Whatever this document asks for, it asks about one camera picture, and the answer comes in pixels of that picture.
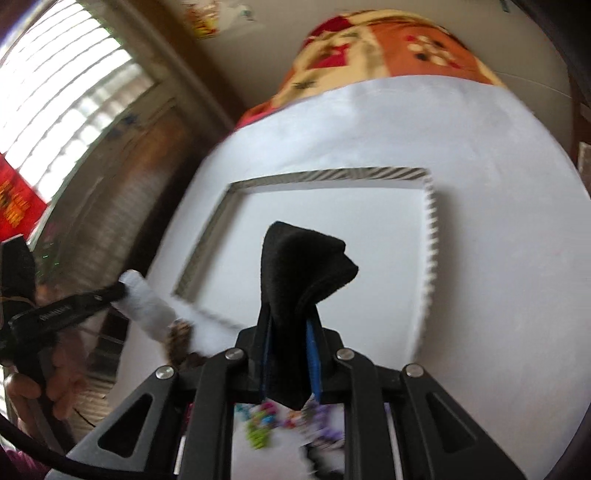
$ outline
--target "metal screw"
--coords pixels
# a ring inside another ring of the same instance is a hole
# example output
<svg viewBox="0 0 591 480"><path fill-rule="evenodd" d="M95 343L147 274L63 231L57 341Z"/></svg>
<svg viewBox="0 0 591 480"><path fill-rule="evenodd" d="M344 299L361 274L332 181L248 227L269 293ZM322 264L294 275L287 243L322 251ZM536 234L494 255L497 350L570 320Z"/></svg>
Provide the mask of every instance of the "metal screw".
<svg viewBox="0 0 591 480"><path fill-rule="evenodd" d="M410 364L407 365L407 375L411 378L419 378L422 377L425 373L425 370L419 364Z"/></svg>
<svg viewBox="0 0 591 480"><path fill-rule="evenodd" d="M158 380L168 380L174 375L174 368L170 365L163 365L156 370Z"/></svg>
<svg viewBox="0 0 591 480"><path fill-rule="evenodd" d="M355 352L350 348L342 348L336 352L336 358L339 360L351 360L355 356Z"/></svg>
<svg viewBox="0 0 591 480"><path fill-rule="evenodd" d="M240 348L229 348L226 350L226 358L228 360L242 360L244 351Z"/></svg>

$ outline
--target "black fabric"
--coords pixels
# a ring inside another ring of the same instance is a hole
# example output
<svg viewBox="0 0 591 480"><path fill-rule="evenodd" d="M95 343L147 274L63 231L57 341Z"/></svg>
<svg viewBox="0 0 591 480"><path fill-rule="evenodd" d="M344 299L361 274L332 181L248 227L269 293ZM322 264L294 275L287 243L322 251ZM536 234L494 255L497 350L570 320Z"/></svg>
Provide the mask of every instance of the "black fabric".
<svg viewBox="0 0 591 480"><path fill-rule="evenodd" d="M2 242L0 288L3 297L25 297L35 301L35 258L22 235Z"/></svg>
<svg viewBox="0 0 591 480"><path fill-rule="evenodd" d="M270 398L294 410L308 400L307 314L358 270L338 238L283 222L269 227L261 256L261 302L269 305L272 318Z"/></svg>

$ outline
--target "black cable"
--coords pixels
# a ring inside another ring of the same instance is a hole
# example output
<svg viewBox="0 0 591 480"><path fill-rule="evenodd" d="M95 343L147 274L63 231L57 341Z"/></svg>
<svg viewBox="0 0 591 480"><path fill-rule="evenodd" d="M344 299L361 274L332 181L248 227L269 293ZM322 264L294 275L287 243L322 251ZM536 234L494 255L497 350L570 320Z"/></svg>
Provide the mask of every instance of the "black cable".
<svg viewBox="0 0 591 480"><path fill-rule="evenodd" d="M77 409L77 408L75 408L75 409L74 409L74 411L75 411L75 412L78 414L78 416L79 416L79 417L80 417L82 420L84 420L84 421L85 421L85 422L86 422L88 425L90 425L90 426L91 426L92 428L94 428L94 429L96 428L96 425L95 425L94 423L92 423L92 422L91 422L89 419L87 419L87 418L86 418L86 417L85 417L85 416L84 416L82 413L80 413L80 412L78 411L78 409Z"/></svg>
<svg viewBox="0 0 591 480"><path fill-rule="evenodd" d="M21 432L2 414L0 414L0 436L37 462L75 478L84 480L176 480L177 477L171 473L129 472L76 462L53 452L26 433Z"/></svg>

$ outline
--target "window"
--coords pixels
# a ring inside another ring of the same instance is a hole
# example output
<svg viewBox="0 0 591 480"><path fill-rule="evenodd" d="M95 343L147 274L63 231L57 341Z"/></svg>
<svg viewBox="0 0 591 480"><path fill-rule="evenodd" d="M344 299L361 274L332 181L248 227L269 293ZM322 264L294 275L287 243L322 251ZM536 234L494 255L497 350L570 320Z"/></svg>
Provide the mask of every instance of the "window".
<svg viewBox="0 0 591 480"><path fill-rule="evenodd" d="M75 0L57 1L0 60L0 153L46 201L152 80Z"/></svg>

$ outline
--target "red poster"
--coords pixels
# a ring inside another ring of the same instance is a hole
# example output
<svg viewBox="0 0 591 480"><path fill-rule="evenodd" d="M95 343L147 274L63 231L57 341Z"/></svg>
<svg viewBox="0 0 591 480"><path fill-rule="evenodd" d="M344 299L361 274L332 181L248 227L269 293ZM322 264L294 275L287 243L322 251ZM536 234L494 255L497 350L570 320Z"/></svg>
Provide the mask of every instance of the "red poster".
<svg viewBox="0 0 591 480"><path fill-rule="evenodd" d="M0 241L28 238L47 205L0 154Z"/></svg>

